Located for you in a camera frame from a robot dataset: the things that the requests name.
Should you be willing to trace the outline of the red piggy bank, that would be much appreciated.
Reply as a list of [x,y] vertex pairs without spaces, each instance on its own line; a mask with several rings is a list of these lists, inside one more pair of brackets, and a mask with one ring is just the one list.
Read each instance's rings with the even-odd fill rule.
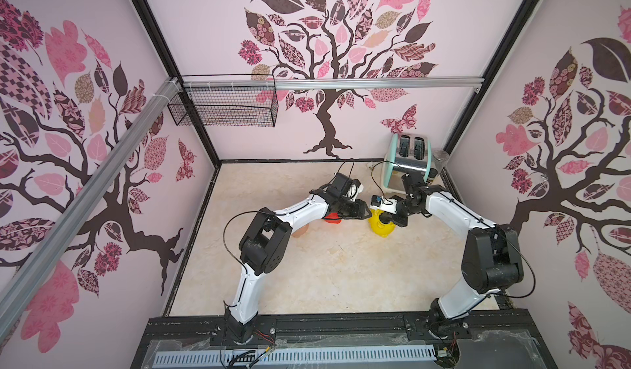
[[339,216],[338,213],[331,213],[324,218],[324,221],[330,224],[339,224],[342,220],[343,219]]

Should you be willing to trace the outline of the yellow piggy bank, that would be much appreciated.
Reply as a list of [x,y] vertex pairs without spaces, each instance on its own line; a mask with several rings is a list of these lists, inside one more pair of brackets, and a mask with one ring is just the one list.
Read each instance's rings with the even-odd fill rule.
[[394,232],[396,225],[392,221],[392,214],[382,210],[372,210],[369,225],[374,234],[387,238]]

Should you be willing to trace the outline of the peach piggy bank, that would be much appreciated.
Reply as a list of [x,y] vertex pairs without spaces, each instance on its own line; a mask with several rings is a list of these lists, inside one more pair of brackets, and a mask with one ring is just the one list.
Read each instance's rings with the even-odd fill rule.
[[309,230],[309,225],[307,224],[303,226],[302,228],[293,231],[292,237],[298,239],[302,237],[303,235],[305,235],[308,232],[308,230]]

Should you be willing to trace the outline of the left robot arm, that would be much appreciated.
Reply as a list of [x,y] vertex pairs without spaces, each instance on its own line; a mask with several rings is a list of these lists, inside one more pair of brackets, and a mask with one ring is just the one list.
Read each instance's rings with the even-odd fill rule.
[[332,213],[340,219],[368,219],[368,205],[358,198],[362,190],[363,185],[356,179],[341,188],[332,183],[311,191],[295,205],[277,211],[263,207],[255,212],[238,245],[242,268],[238,287],[224,310],[226,327],[234,341],[244,344],[253,336],[266,275],[282,262],[292,234]]

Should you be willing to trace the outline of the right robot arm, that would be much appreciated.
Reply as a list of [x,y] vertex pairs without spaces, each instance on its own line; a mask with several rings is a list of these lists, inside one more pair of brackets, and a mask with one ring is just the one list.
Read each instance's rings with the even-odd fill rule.
[[519,235],[507,224],[496,224],[474,213],[437,185],[429,186],[420,173],[402,176],[405,196],[396,196],[393,222],[408,225],[412,215],[435,216],[465,238],[461,278],[435,299],[427,319],[433,336],[445,339],[485,299],[524,279]]

